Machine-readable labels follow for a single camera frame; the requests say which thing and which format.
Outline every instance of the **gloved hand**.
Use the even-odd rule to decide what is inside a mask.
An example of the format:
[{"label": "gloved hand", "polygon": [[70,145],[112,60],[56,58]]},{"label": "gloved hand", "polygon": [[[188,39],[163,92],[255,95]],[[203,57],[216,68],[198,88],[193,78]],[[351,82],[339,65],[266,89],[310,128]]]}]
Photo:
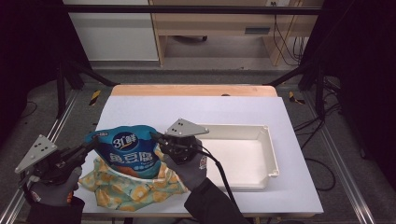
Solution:
[{"label": "gloved hand", "polygon": [[206,178],[206,160],[206,156],[196,154],[191,161],[177,165],[169,155],[163,155],[163,161],[166,165],[177,173],[183,184],[191,191],[198,187]]},{"label": "gloved hand", "polygon": [[81,172],[81,167],[76,167],[62,185],[47,186],[43,183],[34,183],[30,188],[32,199],[37,203],[46,205],[67,206],[69,193],[78,189],[78,179]]}]

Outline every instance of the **blue snack bag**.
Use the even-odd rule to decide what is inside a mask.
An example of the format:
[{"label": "blue snack bag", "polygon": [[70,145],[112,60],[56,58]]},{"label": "blue snack bag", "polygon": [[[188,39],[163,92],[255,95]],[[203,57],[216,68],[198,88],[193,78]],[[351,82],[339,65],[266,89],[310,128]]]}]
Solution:
[{"label": "blue snack bag", "polygon": [[150,132],[156,130],[147,125],[120,126],[90,133],[85,141],[98,136],[100,144],[95,151],[113,170],[152,179],[160,171],[161,161],[154,153],[158,144],[151,139]]}]

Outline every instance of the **yellow floral cloth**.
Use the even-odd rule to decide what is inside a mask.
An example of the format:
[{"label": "yellow floral cloth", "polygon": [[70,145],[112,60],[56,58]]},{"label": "yellow floral cloth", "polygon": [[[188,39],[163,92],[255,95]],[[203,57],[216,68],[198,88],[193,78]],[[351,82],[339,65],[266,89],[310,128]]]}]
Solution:
[{"label": "yellow floral cloth", "polygon": [[[163,159],[158,148],[155,153]],[[95,193],[98,206],[134,212],[151,203],[161,203],[173,194],[188,191],[164,162],[154,179],[140,179],[114,171],[100,157],[93,161],[93,165],[93,171],[78,182]]]}]

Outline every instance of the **white tray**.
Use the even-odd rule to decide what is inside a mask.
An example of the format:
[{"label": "white tray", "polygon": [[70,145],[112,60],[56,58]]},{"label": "white tray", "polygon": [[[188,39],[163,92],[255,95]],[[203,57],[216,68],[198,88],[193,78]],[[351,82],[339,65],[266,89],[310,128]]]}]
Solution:
[{"label": "white tray", "polygon": [[[269,128],[251,125],[200,124],[209,133],[196,137],[221,163],[232,190],[262,190],[279,170]],[[207,177],[224,189],[219,169],[207,159]]]}]

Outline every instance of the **white table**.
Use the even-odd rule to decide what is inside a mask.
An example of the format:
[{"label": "white table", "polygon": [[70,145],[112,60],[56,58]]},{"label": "white table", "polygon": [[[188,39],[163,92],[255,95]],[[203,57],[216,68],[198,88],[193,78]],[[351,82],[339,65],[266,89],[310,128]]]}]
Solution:
[{"label": "white table", "polygon": [[[163,133],[177,119],[194,123],[267,125],[280,175],[271,178],[264,191],[234,192],[246,217],[311,217],[323,213],[317,191],[306,167],[282,98],[260,96],[135,96],[112,94],[97,130],[145,124]],[[83,174],[93,168],[91,152]],[[94,193],[79,188],[76,196],[86,203],[89,217],[190,217],[183,204],[189,193],[173,195],[136,212],[121,212],[96,205]]]}]

